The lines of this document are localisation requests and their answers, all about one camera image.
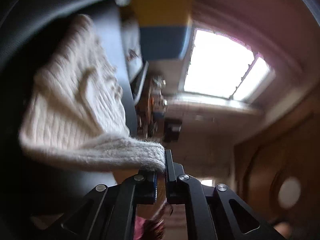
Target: white cloth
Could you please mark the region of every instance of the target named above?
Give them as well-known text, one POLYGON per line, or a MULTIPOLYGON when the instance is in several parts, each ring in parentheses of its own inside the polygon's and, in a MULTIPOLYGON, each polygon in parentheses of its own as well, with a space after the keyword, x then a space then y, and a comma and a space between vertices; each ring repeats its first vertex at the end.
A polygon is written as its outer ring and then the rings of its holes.
POLYGON ((25 154, 51 166, 86 171, 164 171, 164 148, 129 137, 122 88, 92 20, 78 15, 34 77, 19 140, 25 154))

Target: silver bolt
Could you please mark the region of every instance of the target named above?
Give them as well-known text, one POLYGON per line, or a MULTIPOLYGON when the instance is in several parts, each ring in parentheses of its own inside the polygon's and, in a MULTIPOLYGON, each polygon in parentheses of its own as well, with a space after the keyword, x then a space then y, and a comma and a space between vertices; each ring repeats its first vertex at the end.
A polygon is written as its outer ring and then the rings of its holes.
POLYGON ((187 175, 187 174, 181 174, 181 175, 179 176, 179 179, 185 181, 185 180, 190 179, 190 177, 189 177, 189 175, 187 175))
POLYGON ((97 187, 96 187, 96 191, 102 192, 102 191, 105 191, 106 188, 107 188, 107 187, 106 187, 105 185, 99 184, 99 185, 97 185, 97 187))
POLYGON ((141 175, 141 174, 137 174, 133 178, 136 181, 142 181, 144 179, 143 175, 141 175))
POLYGON ((218 184, 217 185, 217 190, 219 190, 219 191, 226 191, 227 190, 227 185, 226 184, 223 184, 223 183, 220 183, 220 184, 218 184))

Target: yellow and blue object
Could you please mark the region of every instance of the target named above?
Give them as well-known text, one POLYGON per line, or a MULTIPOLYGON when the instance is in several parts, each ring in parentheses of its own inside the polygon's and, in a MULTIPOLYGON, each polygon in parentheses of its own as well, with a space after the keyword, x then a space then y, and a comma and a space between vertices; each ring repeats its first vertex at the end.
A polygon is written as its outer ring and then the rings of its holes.
POLYGON ((144 60, 182 59, 191 35, 192 0, 132 0, 144 60))

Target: wooden furniture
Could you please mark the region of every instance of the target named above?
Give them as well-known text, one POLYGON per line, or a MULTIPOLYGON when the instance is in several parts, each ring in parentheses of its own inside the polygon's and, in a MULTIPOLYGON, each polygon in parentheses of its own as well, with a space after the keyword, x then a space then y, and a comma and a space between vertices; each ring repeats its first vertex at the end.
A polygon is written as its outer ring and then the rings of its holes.
POLYGON ((266 220, 284 217, 295 226, 319 219, 320 85, 295 109, 253 138, 235 146, 238 195, 266 220), (301 183, 298 202, 281 208, 285 179, 301 183))

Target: yellow block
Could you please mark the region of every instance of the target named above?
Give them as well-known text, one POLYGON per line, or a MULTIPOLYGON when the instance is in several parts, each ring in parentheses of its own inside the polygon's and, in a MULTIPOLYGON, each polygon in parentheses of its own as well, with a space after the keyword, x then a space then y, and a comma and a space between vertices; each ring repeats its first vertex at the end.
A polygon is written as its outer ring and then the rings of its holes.
POLYGON ((192 0, 132 0, 141 27, 188 24, 192 0))

